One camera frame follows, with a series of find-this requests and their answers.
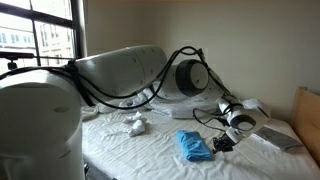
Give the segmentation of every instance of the cable connector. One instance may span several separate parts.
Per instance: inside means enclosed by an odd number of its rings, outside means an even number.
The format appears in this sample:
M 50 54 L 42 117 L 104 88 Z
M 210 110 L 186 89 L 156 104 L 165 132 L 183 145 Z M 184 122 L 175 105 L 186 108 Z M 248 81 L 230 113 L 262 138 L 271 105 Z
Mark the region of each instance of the cable connector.
M 68 64 L 64 66 L 67 72 L 79 72 L 78 67 L 75 65 L 75 61 L 68 61 Z
M 204 57 L 204 53 L 203 53 L 203 51 L 202 51 L 202 48 L 200 48 L 200 49 L 198 50 L 198 52 L 199 52 L 199 54 L 201 55 L 201 58 L 205 61 L 206 58 Z

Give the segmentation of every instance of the building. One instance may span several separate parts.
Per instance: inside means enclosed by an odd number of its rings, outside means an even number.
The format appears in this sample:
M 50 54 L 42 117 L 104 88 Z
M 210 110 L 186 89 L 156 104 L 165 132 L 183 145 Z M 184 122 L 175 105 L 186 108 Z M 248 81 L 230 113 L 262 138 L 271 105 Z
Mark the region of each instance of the building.
M 33 7 L 36 11 L 72 19 L 69 0 L 35 1 Z M 1 13 L 0 19 L 0 51 L 28 52 L 36 55 L 31 20 Z M 35 22 L 35 28 L 41 57 L 74 57 L 72 29 L 42 22 Z M 67 60 L 49 58 L 41 58 L 40 61 L 42 66 L 60 66 L 67 62 Z M 0 59 L 0 74 L 8 71 L 8 62 L 6 59 Z M 37 66 L 36 59 L 19 59 L 16 63 L 18 67 Z

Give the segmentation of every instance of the wooden headboard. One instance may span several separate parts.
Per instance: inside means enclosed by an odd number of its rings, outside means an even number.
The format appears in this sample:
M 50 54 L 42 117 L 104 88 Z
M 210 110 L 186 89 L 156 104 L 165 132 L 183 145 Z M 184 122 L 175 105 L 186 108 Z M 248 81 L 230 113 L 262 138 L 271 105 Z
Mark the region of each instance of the wooden headboard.
M 320 167 L 320 96 L 297 89 L 291 126 Z

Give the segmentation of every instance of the white bed sheet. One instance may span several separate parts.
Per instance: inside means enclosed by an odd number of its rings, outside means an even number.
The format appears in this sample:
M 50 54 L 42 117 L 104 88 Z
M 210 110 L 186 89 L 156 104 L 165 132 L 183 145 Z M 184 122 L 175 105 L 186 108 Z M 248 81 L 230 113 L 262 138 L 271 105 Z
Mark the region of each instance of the white bed sheet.
M 174 120 L 154 112 L 143 113 L 147 131 L 129 137 L 121 133 L 121 123 L 128 115 L 111 113 L 83 123 L 83 154 L 97 169 L 111 178 L 147 180 L 195 179 L 320 179 L 320 170 L 305 148 L 281 152 L 254 137 L 234 147 L 234 151 L 217 153 L 213 161 L 189 162 L 176 138 L 178 129 L 198 131 L 208 147 L 222 132 L 200 125 L 195 120 Z M 298 139 L 283 121 L 271 120 L 273 129 Z

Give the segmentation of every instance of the black wire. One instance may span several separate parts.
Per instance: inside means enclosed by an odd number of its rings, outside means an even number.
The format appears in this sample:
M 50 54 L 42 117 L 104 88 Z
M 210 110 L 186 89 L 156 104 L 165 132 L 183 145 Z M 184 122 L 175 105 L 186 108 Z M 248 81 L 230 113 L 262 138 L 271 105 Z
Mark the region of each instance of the black wire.
M 186 49 L 191 49 L 194 51 L 194 53 L 186 53 L 186 52 L 183 52 L 184 50 Z M 105 103 L 103 102 L 101 99 L 99 99 L 97 96 L 94 95 L 94 93 L 92 93 L 87 87 L 85 86 L 82 86 L 82 88 L 84 88 L 84 90 L 92 97 L 94 98 L 95 100 L 97 100 L 98 102 L 108 106 L 108 107 L 112 107 L 112 108 L 116 108 L 116 109 L 124 109 L 124 110 L 128 110 L 128 109 L 135 109 L 135 108 L 138 108 L 138 107 L 141 107 L 141 106 L 144 106 L 145 104 L 149 103 L 154 97 L 156 97 L 156 95 L 158 94 L 158 92 L 160 91 L 161 87 L 162 87 L 162 84 L 165 80 L 165 77 L 169 71 L 169 68 L 170 66 L 172 65 L 172 63 L 174 62 L 174 60 L 176 59 L 176 57 L 180 54 L 180 53 L 183 53 L 185 55 L 195 55 L 197 54 L 200 58 L 200 60 L 202 61 L 203 65 L 205 67 L 207 67 L 207 70 L 208 70 L 208 73 L 210 75 L 210 77 L 218 84 L 219 87 L 221 87 L 221 89 L 223 89 L 225 91 L 225 93 L 229 94 L 229 91 L 220 83 L 218 82 L 210 73 L 210 68 L 208 68 L 208 65 L 207 63 L 204 61 L 203 57 L 202 57 L 202 54 L 200 54 L 200 52 L 198 50 L 196 50 L 194 47 L 191 47 L 191 46 L 185 46 L 183 48 L 181 48 L 180 50 L 178 51 L 175 51 L 168 63 L 165 65 L 165 67 L 161 70 L 161 72 L 157 75 L 157 78 L 159 78 L 161 75 L 162 78 L 161 78 L 161 82 L 157 88 L 157 90 L 155 91 L 155 93 L 148 99 L 146 100 L 145 102 L 137 105 L 137 106 L 131 106 L 131 107 L 118 107 L 118 106 L 114 106 L 114 105 L 111 105 L 111 104 L 108 104 L 108 103 Z M 55 74 L 59 74 L 61 76 L 64 76 L 72 81 L 74 81 L 74 79 L 72 79 L 72 76 L 70 75 L 70 72 L 68 72 L 68 70 L 66 68 L 62 68 L 62 67 L 25 67 L 25 68 L 19 68 L 19 69 L 14 69 L 12 71 L 9 71 L 3 75 L 0 76 L 0 80 L 8 77 L 8 76 L 12 76 L 12 75 L 16 75 L 16 74 L 20 74 L 20 73 L 25 73 L 25 72 L 29 72 L 29 71 L 33 71 L 33 70 L 48 70 L 52 73 L 55 73 Z M 108 97 L 112 97 L 112 98 L 128 98 L 128 97 L 132 97 L 134 95 L 136 95 L 136 93 L 132 93 L 130 95 L 126 95 L 126 96 L 113 96 L 113 95 L 110 95 L 110 94 L 107 94 L 105 92 L 103 92 L 102 90 L 100 90 L 96 85 L 94 85 L 94 83 L 92 83 L 89 79 L 85 78 L 84 76 L 82 76 L 81 74 L 77 73 L 77 75 L 80 76 L 80 78 L 84 79 L 90 86 L 92 86 L 95 90 L 97 90 L 99 93 L 105 95 L 105 96 L 108 96 Z
M 212 119 L 214 119 L 214 118 L 209 119 L 209 120 L 206 121 L 205 123 L 202 122 L 202 121 L 197 117 L 195 111 L 196 111 L 196 108 L 194 108 L 194 109 L 192 110 L 192 114 L 193 114 L 193 117 L 196 119 L 196 121 L 197 121 L 198 123 L 200 123 L 200 124 L 202 124 L 202 125 L 210 128 L 210 129 L 215 129 L 215 130 L 219 130 L 219 131 L 222 131 L 222 132 L 226 132 L 226 130 L 224 130 L 224 129 L 216 128 L 216 127 L 212 127 L 212 126 L 208 126 L 208 125 L 207 125 L 207 123 L 210 122 L 210 121 L 211 121 Z
M 175 55 L 176 55 L 177 52 L 178 52 L 178 51 L 175 51 L 175 52 L 171 55 L 169 61 L 168 61 L 167 64 L 165 65 L 165 67 L 162 68 L 161 72 L 156 76 L 157 79 L 163 74 L 163 72 L 164 72 L 167 68 L 169 68 L 169 67 L 172 65 L 172 63 L 171 63 L 170 60 L 175 57 Z M 133 96 L 136 96 L 136 95 L 137 95 L 137 92 L 134 92 L 134 93 L 129 94 L 129 95 L 114 96 L 114 95 L 108 94 L 108 93 L 106 93 L 106 92 L 103 92 L 103 91 L 102 91 L 101 89 L 99 89 L 92 81 L 90 81 L 88 78 L 86 78 L 86 77 L 83 76 L 82 74 L 79 74 L 79 76 L 80 76 L 81 79 L 83 79 L 84 81 L 86 81 L 91 87 L 93 87 L 97 92 L 99 92 L 99 93 L 101 93 L 102 95 L 105 95 L 105 96 L 107 96 L 107 97 L 113 98 L 113 99 L 127 99 L 127 98 L 130 98 L 130 97 L 133 97 Z
M 198 108 L 194 108 L 194 111 L 200 111 L 200 112 L 203 112 L 205 114 L 212 115 L 212 116 L 224 116 L 224 115 L 228 114 L 231 111 L 231 106 L 228 106 L 225 109 L 225 112 L 223 112 L 223 113 L 209 113 L 208 111 L 205 111 L 205 110 L 202 110 L 202 109 L 198 109 Z

